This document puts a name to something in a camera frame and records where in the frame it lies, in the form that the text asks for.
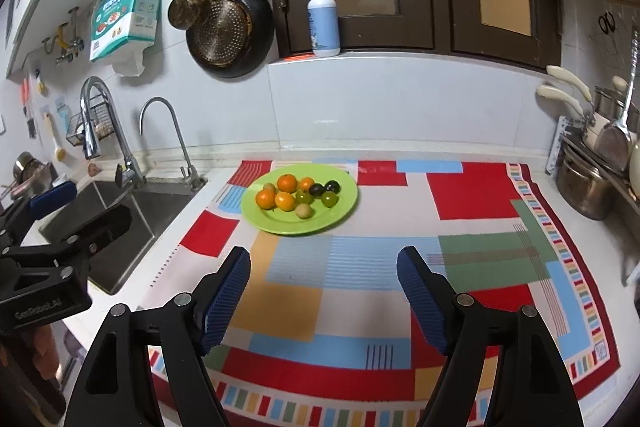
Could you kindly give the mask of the steel pot on rack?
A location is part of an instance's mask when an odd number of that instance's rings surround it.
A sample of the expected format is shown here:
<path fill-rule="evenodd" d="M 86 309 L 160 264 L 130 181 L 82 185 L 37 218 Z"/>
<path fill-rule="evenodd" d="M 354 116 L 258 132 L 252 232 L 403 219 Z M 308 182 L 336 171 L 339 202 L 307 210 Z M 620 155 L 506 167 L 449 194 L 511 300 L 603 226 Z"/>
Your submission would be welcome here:
<path fill-rule="evenodd" d="M 608 217 L 617 194 L 613 184 L 602 176 L 599 168 L 566 141 L 562 144 L 556 186 L 570 207 L 594 221 Z"/>

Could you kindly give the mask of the black scissors on wall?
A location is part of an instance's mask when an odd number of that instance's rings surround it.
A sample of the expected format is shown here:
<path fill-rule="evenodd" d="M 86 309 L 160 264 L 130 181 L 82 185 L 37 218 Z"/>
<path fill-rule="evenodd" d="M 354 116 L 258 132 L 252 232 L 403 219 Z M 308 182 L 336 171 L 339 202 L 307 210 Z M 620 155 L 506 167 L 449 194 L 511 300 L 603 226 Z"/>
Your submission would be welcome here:
<path fill-rule="evenodd" d="M 615 17 L 611 12 L 606 11 L 598 17 L 600 31 L 605 35 L 614 34 L 616 31 Z"/>

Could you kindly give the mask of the small green fruit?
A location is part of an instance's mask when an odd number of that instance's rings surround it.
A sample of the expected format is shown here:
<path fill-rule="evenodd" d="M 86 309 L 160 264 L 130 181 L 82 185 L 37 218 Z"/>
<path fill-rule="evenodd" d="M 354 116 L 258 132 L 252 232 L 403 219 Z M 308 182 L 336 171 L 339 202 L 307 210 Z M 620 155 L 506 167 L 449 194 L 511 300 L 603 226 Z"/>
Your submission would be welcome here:
<path fill-rule="evenodd" d="M 297 191 L 295 194 L 296 202 L 299 204 L 310 205 L 314 202 L 314 196 L 311 196 L 308 192 Z"/>

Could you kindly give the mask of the white blue pump bottle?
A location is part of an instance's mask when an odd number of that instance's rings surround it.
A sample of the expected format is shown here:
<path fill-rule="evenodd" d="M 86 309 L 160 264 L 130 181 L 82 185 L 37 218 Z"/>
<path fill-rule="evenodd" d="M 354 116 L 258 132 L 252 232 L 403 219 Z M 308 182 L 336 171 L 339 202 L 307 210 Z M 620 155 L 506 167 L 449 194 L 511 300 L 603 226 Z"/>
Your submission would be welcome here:
<path fill-rule="evenodd" d="M 311 49 L 316 57 L 341 52 L 337 5 L 334 0 L 310 0 L 307 4 Z"/>

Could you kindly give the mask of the large orange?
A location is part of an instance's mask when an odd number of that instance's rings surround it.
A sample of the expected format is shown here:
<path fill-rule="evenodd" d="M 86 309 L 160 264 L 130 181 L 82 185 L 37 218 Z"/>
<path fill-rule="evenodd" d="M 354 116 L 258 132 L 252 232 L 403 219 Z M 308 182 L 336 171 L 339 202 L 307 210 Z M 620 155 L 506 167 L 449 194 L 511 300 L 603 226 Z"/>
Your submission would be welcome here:
<path fill-rule="evenodd" d="M 263 188 L 256 193 L 255 202 L 260 209 L 271 210 L 277 206 L 276 192 L 269 190 L 269 188 Z"/>
<path fill-rule="evenodd" d="M 277 188 L 280 192 L 295 193 L 297 191 L 297 179 L 292 173 L 285 173 L 277 179 Z"/>

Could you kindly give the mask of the colourful patterned table mat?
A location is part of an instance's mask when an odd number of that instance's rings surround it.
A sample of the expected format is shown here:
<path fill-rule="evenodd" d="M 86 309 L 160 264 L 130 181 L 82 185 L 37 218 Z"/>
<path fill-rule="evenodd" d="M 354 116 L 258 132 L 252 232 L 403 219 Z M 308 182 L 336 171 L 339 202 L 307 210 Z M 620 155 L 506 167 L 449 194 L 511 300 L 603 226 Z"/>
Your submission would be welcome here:
<path fill-rule="evenodd" d="M 402 247 L 483 305 L 537 309 L 578 398 L 620 366 L 611 322 L 582 255 L 529 168 L 503 162 L 352 160 L 357 195 L 328 231 L 254 195 L 289 173 L 326 182 L 332 166 L 241 162 L 154 277 L 142 306 L 192 291 L 234 246 L 252 271 L 206 369 L 239 425 L 410 426 L 444 360 L 429 346 L 396 274 Z"/>

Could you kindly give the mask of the small brass pot hanging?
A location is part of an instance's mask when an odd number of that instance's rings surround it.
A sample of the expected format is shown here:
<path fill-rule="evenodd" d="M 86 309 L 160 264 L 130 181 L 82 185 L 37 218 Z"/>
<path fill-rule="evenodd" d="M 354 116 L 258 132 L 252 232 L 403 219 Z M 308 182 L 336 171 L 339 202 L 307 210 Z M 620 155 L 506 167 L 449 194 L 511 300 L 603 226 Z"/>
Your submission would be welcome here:
<path fill-rule="evenodd" d="M 179 30 L 188 30 L 206 19 L 209 0 L 172 0 L 168 6 L 168 22 Z"/>

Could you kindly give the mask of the stainless steel sink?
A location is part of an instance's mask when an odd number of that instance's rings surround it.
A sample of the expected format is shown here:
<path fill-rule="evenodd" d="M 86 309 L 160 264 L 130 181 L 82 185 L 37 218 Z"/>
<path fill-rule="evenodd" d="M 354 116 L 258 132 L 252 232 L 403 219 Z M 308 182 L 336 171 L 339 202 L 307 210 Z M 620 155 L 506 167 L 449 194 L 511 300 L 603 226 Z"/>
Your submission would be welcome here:
<path fill-rule="evenodd" d="M 193 197 L 189 187 L 178 183 L 146 182 L 140 188 L 119 188 L 114 182 L 92 181 L 39 232 L 47 242 L 58 243 L 113 207 L 126 207 L 129 228 L 112 220 L 111 232 L 120 235 L 89 259 L 89 280 L 114 295 Z"/>

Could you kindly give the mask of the green plate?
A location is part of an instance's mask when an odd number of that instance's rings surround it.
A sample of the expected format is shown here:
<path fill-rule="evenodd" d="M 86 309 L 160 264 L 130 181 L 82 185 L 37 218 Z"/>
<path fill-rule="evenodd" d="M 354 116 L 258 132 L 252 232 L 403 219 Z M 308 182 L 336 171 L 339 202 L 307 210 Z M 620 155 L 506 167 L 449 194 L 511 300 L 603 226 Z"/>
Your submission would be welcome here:
<path fill-rule="evenodd" d="M 344 169 L 295 164 L 270 171 L 246 189 L 243 218 L 260 231 L 309 235 L 344 221 L 359 198 L 354 178 Z"/>

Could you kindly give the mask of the teal white paper box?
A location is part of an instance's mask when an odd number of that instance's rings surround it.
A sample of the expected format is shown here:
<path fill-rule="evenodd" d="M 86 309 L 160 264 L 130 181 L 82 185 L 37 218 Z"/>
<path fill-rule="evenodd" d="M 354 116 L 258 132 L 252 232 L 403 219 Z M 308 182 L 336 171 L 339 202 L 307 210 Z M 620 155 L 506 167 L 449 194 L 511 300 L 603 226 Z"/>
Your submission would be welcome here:
<path fill-rule="evenodd" d="M 102 0 L 91 20 L 89 60 L 140 76 L 143 52 L 155 43 L 160 0 Z"/>

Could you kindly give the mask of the green tomato with stem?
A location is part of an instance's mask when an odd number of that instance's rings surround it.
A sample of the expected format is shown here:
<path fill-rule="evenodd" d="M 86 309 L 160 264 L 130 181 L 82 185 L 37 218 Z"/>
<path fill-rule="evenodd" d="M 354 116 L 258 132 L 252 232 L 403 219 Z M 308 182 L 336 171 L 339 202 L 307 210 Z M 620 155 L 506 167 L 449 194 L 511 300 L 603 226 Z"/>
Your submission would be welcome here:
<path fill-rule="evenodd" d="M 332 191 L 325 191 L 321 196 L 321 202 L 326 208 L 332 208 L 336 205 L 338 196 Z"/>

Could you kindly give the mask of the dark plum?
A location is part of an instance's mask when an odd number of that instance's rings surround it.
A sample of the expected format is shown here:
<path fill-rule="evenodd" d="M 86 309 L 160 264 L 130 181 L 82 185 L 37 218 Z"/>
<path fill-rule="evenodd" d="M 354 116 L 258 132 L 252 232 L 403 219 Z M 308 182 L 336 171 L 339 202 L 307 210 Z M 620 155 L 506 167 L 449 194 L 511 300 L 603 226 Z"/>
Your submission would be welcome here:
<path fill-rule="evenodd" d="M 326 185 L 324 186 L 324 189 L 326 191 L 338 194 L 338 193 L 341 192 L 341 185 L 335 180 L 330 180 L 329 182 L 326 182 Z"/>
<path fill-rule="evenodd" d="M 314 198 L 321 198 L 326 193 L 326 187 L 323 184 L 315 183 L 309 187 L 309 194 Z"/>

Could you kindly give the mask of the steel ladle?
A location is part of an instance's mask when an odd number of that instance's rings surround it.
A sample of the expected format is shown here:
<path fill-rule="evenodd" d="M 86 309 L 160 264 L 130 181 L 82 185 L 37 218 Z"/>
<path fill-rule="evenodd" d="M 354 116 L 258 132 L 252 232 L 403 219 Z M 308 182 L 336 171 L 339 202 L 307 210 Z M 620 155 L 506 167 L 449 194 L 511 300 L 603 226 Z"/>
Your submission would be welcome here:
<path fill-rule="evenodd" d="M 632 136 L 628 128 L 628 115 L 634 94 L 634 80 L 638 72 L 639 63 L 639 28 L 632 26 L 630 42 L 630 73 L 628 86 L 620 117 L 610 121 L 600 132 L 596 153 L 606 162 L 606 165 L 617 172 L 624 172 L 631 154 Z"/>

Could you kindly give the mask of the metal dish rack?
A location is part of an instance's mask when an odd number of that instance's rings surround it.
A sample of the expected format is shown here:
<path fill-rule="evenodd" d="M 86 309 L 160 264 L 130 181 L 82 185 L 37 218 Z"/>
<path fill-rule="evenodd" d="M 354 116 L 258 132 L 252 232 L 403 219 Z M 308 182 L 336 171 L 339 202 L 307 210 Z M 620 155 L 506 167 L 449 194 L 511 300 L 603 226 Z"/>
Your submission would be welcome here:
<path fill-rule="evenodd" d="M 593 166 L 599 168 L 602 176 L 613 184 L 617 192 L 614 205 L 619 200 L 626 202 L 626 205 L 630 210 L 638 215 L 639 199 L 636 193 L 632 191 L 629 181 L 623 174 L 618 174 L 616 171 L 608 167 L 601 158 L 593 153 L 593 151 L 590 150 L 584 142 L 582 142 L 581 123 L 582 122 L 577 118 L 570 118 L 568 116 L 559 117 L 544 171 L 548 173 L 549 176 L 552 176 L 556 182 L 556 173 L 558 172 L 559 163 L 562 159 L 562 144 L 566 141 L 574 145 L 574 147 L 576 147 L 577 150 L 579 150 L 579 152 L 582 153 L 582 155 L 584 155 Z"/>

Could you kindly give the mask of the black frying pan hanging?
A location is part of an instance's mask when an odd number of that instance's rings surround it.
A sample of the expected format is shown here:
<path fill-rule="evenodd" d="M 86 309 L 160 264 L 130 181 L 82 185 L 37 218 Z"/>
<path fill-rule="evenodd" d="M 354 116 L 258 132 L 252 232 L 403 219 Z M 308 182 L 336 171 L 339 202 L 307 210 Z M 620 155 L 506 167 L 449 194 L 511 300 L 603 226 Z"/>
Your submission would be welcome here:
<path fill-rule="evenodd" d="M 207 72 L 222 79 L 245 76 L 262 65 L 273 39 L 268 0 L 205 0 L 186 44 Z"/>

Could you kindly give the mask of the small orange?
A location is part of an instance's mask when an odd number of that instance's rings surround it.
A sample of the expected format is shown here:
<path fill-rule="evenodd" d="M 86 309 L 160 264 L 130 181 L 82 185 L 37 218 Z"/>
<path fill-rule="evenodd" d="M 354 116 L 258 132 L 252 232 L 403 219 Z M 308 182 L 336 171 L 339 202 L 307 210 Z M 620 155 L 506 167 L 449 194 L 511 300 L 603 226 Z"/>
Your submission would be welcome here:
<path fill-rule="evenodd" d="M 309 176 L 298 181 L 298 188 L 300 191 L 308 192 L 313 185 L 314 179 L 309 178 Z"/>

